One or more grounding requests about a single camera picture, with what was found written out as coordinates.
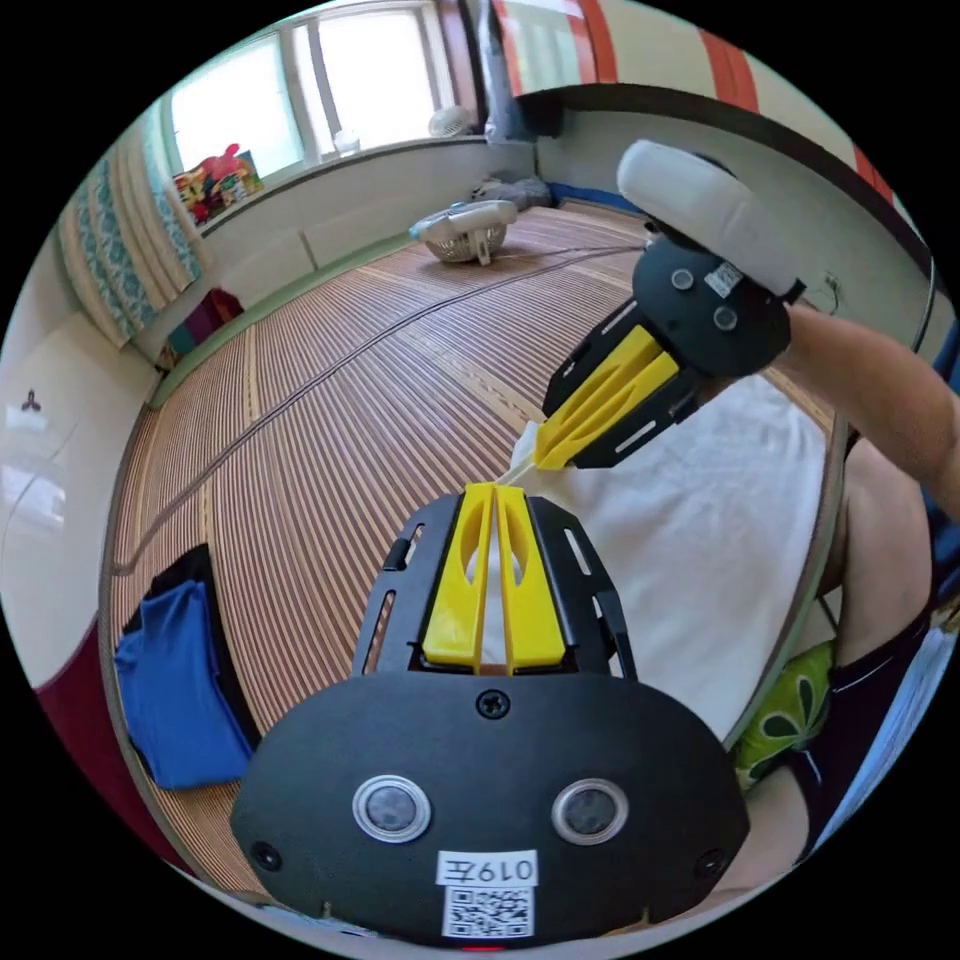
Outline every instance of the blue patterned curtain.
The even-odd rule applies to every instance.
[[[107,151],[58,223],[77,297],[118,348],[210,266],[173,183],[159,110],[154,104]]]

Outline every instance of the white fan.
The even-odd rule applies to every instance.
[[[431,137],[458,137],[472,126],[470,113],[465,107],[441,107],[427,125]]]
[[[447,263],[479,260],[486,266],[503,246],[507,226],[517,221],[516,205],[509,200],[455,203],[448,210],[424,217],[410,228],[414,240]]]

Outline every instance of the white sticker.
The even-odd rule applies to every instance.
[[[533,887],[451,887],[444,891],[444,937],[508,940],[533,936]]]
[[[535,887],[537,851],[437,854],[437,885],[441,887]]]
[[[733,288],[743,279],[743,274],[732,263],[724,261],[703,279],[714,293],[726,300],[733,293]]]

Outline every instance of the curtain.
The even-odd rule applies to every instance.
[[[494,9],[494,0],[481,0],[477,35],[480,40],[480,64],[487,95],[485,134],[489,143],[525,141],[535,143],[537,133],[530,129],[510,82],[510,65],[503,44],[505,25]]]
[[[118,349],[211,265],[180,202],[160,129],[157,103],[101,158],[58,223],[77,298]]]

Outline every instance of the striped floor mat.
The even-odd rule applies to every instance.
[[[412,246],[224,346],[141,420],[107,558],[114,641],[151,578],[205,541],[262,730],[346,678],[396,532],[425,502],[507,468],[552,371],[629,296],[637,254],[537,271],[580,255],[551,251],[644,238],[629,215],[535,209],[490,267]],[[150,789],[210,880],[259,890],[228,826],[235,785]]]

